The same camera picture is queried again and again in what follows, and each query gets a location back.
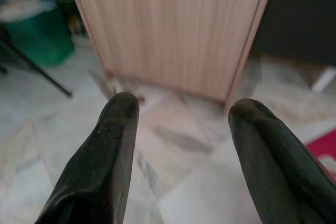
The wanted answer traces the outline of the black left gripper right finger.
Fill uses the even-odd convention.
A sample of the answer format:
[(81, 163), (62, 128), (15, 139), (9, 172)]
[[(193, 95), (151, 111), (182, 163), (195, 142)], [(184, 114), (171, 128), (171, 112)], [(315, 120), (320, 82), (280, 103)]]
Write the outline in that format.
[(262, 223), (335, 223), (335, 175), (271, 110), (241, 99), (228, 123)]

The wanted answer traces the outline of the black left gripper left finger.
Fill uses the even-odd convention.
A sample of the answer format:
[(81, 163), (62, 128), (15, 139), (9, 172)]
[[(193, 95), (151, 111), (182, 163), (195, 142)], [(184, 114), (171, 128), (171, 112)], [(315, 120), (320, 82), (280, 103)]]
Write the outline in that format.
[(113, 96), (66, 164), (36, 223), (123, 223), (127, 206), (139, 102)]

